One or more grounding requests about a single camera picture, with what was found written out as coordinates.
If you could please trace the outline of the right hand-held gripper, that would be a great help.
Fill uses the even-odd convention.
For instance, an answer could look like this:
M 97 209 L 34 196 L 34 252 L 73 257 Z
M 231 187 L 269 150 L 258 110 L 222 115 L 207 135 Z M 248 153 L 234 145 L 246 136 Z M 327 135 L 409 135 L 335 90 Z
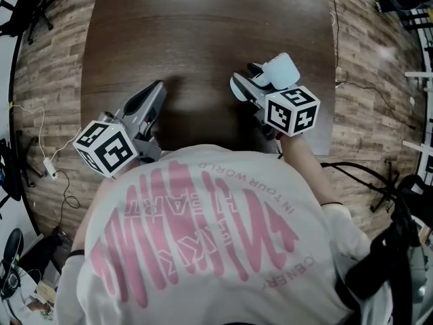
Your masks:
M 248 63 L 251 77 L 263 73 L 262 65 Z M 320 100 L 305 86 L 269 93 L 244 74 L 233 73 L 233 94 L 241 102 L 265 109 L 264 123 L 293 137 L 312 129 L 319 113 Z

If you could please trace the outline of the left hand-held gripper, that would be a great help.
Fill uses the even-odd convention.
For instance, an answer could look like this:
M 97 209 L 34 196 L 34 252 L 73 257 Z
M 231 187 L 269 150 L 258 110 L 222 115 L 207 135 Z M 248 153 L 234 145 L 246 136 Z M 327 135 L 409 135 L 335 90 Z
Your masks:
M 113 177 L 137 159 L 145 164 L 160 158 L 162 149 L 152 135 L 166 99 L 164 81 L 157 80 L 127 98 L 115 116 L 103 112 L 73 142 L 86 164 L 104 177 Z

